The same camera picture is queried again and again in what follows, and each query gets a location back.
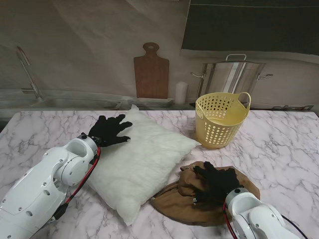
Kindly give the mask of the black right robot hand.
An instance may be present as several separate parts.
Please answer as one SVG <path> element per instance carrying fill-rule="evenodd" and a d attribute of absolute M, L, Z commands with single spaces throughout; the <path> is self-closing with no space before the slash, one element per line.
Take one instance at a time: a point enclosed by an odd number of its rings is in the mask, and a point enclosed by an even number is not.
<path fill-rule="evenodd" d="M 196 175 L 204 182 L 204 190 L 195 191 L 194 203 L 222 205 L 231 191 L 243 187 L 237 179 L 235 169 L 218 170 L 208 161 L 203 165 L 204 169 L 199 166 L 193 167 Z"/>

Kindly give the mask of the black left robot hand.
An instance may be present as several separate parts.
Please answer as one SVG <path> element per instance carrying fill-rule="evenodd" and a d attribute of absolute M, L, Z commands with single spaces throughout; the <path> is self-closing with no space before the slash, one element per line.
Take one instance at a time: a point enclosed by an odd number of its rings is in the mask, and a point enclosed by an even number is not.
<path fill-rule="evenodd" d="M 131 139 L 130 137 L 118 136 L 120 132 L 133 125 L 129 121 L 122 122 L 124 118 L 124 114 L 110 118 L 99 116 L 96 123 L 90 129 L 88 136 L 92 138 L 100 147 L 108 147 L 111 145 L 128 142 Z"/>

